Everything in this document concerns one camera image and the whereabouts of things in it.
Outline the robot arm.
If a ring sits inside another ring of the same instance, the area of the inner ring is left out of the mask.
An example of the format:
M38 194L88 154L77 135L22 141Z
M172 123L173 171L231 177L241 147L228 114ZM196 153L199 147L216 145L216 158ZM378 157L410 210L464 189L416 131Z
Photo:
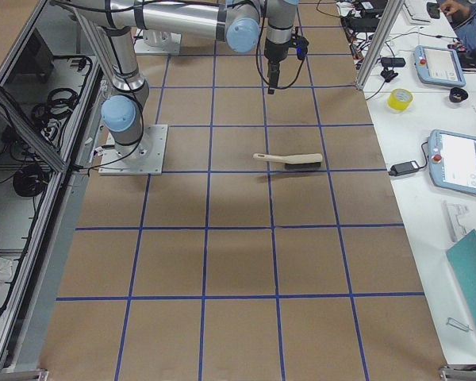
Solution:
M252 52L255 69L268 94L283 90L281 64L289 50L304 62L308 43L298 34L294 20L296 1L58 1L83 25L101 63L111 70L115 91L130 97L147 97L148 78L134 44L133 31L144 43L173 44L190 36L196 46L170 55L175 64L209 64L217 43L234 56Z

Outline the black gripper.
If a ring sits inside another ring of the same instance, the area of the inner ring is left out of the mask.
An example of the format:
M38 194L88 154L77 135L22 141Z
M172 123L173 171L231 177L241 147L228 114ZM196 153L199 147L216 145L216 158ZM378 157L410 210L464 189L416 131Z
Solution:
M270 39L265 41L264 56L267 59L268 94L274 94L278 88L280 63L286 59L289 48L290 42L277 44Z

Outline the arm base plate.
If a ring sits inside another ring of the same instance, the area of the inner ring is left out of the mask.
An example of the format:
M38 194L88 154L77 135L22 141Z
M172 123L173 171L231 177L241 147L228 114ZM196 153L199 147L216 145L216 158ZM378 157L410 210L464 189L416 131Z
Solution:
M182 35L155 30L139 29L134 36L134 49L137 55L178 55Z
M102 154L102 175L161 175L167 143L168 125L147 125L139 146L116 146L111 133L106 144L113 147Z

